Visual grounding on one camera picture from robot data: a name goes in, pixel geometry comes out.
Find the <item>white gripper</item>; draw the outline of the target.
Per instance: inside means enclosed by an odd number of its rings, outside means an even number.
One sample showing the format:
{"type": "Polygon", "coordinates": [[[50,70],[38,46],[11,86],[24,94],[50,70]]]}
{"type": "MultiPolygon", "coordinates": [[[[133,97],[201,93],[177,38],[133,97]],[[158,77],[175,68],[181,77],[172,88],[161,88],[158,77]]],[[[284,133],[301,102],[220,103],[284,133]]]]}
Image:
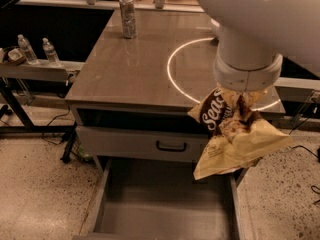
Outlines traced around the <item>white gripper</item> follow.
{"type": "Polygon", "coordinates": [[[268,88],[280,76],[283,56],[277,54],[274,61],[262,69],[242,70],[234,68],[216,55],[213,73],[216,81],[223,87],[237,92],[252,92],[268,88]]]}

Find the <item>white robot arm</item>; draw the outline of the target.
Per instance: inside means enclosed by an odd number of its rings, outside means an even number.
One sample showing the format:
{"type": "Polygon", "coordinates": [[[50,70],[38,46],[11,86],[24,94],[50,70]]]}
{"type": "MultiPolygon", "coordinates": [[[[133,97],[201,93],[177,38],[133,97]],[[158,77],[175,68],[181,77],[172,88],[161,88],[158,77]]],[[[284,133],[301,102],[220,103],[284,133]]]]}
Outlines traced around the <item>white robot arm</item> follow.
{"type": "Polygon", "coordinates": [[[217,82],[231,90],[262,90],[279,78],[287,57],[320,72],[320,0],[197,0],[219,23],[217,82]]]}

